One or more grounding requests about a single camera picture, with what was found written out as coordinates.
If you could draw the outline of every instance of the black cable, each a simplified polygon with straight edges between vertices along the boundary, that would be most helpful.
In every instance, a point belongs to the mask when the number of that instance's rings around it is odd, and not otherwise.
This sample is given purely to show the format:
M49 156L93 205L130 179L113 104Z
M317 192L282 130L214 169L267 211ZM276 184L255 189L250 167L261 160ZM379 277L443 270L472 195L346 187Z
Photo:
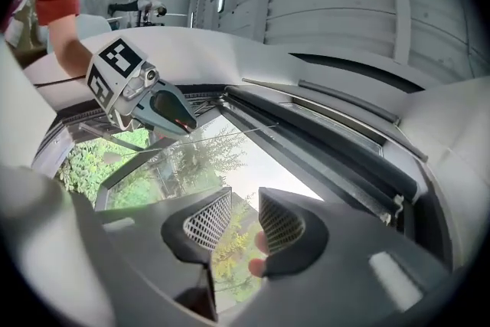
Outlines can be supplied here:
M35 83L34 84L34 87L39 88L39 87L46 87L46 86L58 85L60 83L73 82L74 80L83 79L85 77L86 77L86 75L80 75L79 77L70 78L70 79L63 79L63 80L55 80L54 82Z

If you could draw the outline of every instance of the person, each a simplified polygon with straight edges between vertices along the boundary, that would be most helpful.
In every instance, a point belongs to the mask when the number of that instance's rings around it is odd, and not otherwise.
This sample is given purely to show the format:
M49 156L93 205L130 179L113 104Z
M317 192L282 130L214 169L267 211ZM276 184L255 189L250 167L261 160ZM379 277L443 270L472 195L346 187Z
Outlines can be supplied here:
M92 53L83 46L77 33L80 0L35 0L35 9L39 25L47 26L58 63L70 77L83 77Z
M263 252L264 254L267 255L269 253L267 249L266 235L263 233L263 231L260 231L259 233L256 234L255 246L259 249L259 251ZM265 269L266 269L266 261L264 259L258 259L258 258L252 259L248 263L248 270L250 274L252 274L253 276L262 278Z
M116 11L153 11L156 10L159 17L167 14L167 8L158 0L135 0L129 3L111 3L107 13L112 17Z

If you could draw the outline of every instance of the finger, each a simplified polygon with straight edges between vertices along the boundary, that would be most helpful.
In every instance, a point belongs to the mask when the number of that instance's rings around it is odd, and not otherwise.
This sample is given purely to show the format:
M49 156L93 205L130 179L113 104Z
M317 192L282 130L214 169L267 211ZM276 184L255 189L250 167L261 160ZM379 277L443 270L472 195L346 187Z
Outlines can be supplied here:
M266 235L263 233L263 231L260 231L255 235L255 246L259 248L260 252L264 252L266 255L269 254Z
M253 276L262 278L263 272L266 269L266 261L262 259L252 259L248 263L248 270Z

